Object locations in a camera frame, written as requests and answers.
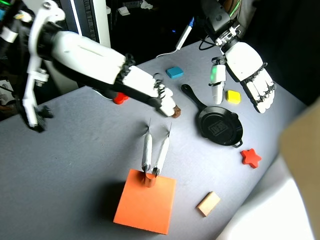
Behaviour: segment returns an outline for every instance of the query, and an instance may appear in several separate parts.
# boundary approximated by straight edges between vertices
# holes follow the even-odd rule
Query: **orange box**
[[[130,169],[113,222],[167,235],[176,180],[158,176],[153,187],[146,187],[144,177],[144,172]]]

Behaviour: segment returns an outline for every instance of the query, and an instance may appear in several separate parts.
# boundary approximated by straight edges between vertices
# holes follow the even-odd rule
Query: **white pen-like tool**
[[[149,171],[151,167],[151,155],[152,155],[152,136],[150,133],[150,123],[151,118],[148,126],[148,130],[144,137],[144,147],[143,147],[143,156],[142,156],[142,170],[146,173]]]
[[[159,156],[158,156],[156,163],[155,163],[155,166],[152,170],[152,173],[155,176],[160,175],[161,170],[162,170],[164,163],[165,163],[165,160],[166,160],[166,155],[167,155],[167,152],[169,149],[169,143],[170,143],[169,136],[170,136],[171,126],[170,126],[168,136],[165,138],[165,140],[161,144]]]

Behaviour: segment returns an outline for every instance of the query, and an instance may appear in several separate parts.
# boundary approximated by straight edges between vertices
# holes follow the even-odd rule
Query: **beige rectangular block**
[[[207,196],[196,207],[206,217],[220,202],[220,197],[213,191],[209,192]]]

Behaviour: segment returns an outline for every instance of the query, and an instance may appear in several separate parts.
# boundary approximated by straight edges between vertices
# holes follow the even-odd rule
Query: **yellow cube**
[[[233,104],[238,104],[241,102],[240,92],[228,90],[226,92],[226,100]]]

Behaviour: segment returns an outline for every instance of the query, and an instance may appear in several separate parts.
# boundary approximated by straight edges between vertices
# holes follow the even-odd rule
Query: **skillet handle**
[[[203,110],[205,109],[207,106],[204,105],[198,98],[197,96],[195,95],[194,91],[192,90],[192,88],[190,87],[190,85],[188,84],[183,84],[181,86],[181,90],[182,92],[184,92],[189,98],[191,98],[194,103],[197,105],[197,107],[200,109],[200,110]]]
[[[234,148],[238,148],[238,147],[240,147],[242,144],[243,144],[243,142],[242,142],[242,139],[240,139],[240,141],[238,142],[239,144],[238,145],[236,145],[236,144],[234,144],[234,145],[232,145],[232,147],[234,147]]]

